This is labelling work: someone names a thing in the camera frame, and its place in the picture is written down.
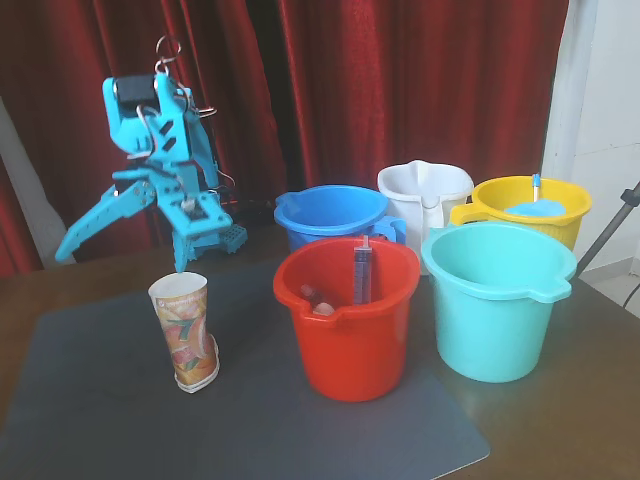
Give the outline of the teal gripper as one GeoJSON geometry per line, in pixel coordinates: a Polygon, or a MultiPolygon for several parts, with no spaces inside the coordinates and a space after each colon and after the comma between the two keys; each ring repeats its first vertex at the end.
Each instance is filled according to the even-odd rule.
{"type": "Polygon", "coordinates": [[[136,215],[155,199],[174,228],[176,273],[184,272],[188,263],[197,259],[194,239],[231,227],[232,219],[221,208],[217,197],[200,189],[194,165],[179,167],[177,172],[152,169],[149,180],[115,181],[98,203],[69,227],[55,253],[55,260],[66,261],[86,240],[112,223],[136,215]]]}

